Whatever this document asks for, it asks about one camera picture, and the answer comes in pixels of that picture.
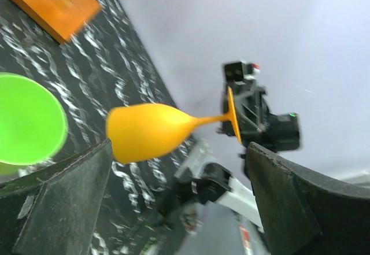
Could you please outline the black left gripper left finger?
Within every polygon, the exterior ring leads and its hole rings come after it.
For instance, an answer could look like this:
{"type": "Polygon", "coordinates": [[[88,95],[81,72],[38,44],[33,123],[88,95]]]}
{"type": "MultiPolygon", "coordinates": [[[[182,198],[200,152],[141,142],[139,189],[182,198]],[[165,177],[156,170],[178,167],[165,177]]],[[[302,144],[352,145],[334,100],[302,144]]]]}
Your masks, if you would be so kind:
{"type": "Polygon", "coordinates": [[[87,254],[113,160],[110,140],[1,184],[1,254],[87,254]]]}

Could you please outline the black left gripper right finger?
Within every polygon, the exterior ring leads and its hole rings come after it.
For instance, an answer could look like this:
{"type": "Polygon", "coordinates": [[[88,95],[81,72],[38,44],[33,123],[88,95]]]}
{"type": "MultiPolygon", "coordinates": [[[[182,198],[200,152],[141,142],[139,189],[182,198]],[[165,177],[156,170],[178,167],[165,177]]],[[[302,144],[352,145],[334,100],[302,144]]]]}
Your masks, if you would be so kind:
{"type": "Polygon", "coordinates": [[[369,254],[369,189],[256,143],[246,167],[271,254],[369,254]]]}

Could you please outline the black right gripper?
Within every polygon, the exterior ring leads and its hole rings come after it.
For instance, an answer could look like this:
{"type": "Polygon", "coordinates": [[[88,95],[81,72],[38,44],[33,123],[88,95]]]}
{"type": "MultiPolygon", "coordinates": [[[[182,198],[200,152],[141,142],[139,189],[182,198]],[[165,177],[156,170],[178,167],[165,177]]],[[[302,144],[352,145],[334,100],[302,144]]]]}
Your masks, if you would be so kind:
{"type": "Polygon", "coordinates": [[[222,110],[228,110],[228,90],[234,100],[236,123],[240,136],[260,136],[258,143],[275,153],[300,148],[299,117],[296,113],[269,114],[264,101],[266,89],[256,81],[225,82],[222,110]]]}

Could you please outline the green wine glass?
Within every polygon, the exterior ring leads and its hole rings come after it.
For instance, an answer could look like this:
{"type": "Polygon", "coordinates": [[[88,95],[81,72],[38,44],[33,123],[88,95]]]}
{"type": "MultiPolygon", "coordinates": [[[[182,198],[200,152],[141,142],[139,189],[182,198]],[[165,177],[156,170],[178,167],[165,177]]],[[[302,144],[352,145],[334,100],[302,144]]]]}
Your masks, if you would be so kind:
{"type": "Polygon", "coordinates": [[[1,175],[38,164],[57,154],[68,136],[59,100],[25,76],[1,74],[1,175]]]}

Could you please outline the orange wine glass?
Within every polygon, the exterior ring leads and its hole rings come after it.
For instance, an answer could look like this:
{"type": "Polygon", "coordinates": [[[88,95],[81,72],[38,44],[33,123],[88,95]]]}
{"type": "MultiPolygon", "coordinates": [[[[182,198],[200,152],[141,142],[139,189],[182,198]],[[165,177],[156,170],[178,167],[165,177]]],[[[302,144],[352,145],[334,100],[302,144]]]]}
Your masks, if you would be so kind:
{"type": "Polygon", "coordinates": [[[114,160],[121,164],[162,157],[176,149],[199,126],[229,121],[241,142],[234,95],[227,88],[228,112],[218,116],[193,117],[172,106],[145,103],[110,110],[106,136],[110,139],[114,160]]]}

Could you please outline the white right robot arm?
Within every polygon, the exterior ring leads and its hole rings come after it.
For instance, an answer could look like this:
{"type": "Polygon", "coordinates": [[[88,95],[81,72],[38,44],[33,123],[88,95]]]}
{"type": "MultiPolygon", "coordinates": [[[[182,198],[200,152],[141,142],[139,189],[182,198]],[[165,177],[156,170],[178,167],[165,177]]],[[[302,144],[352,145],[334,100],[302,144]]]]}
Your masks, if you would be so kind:
{"type": "MultiPolygon", "coordinates": [[[[264,96],[265,87],[255,82],[235,83],[236,118],[244,147],[255,142],[278,153],[299,149],[301,145],[298,115],[273,114],[264,96]]],[[[245,187],[229,170],[216,162],[205,164],[199,176],[195,175],[195,162],[175,175],[173,186],[160,201],[158,212],[164,224],[180,217],[189,231],[199,221],[194,208],[196,203],[214,202],[226,206],[261,227],[261,219],[251,190],[245,187]]]]}

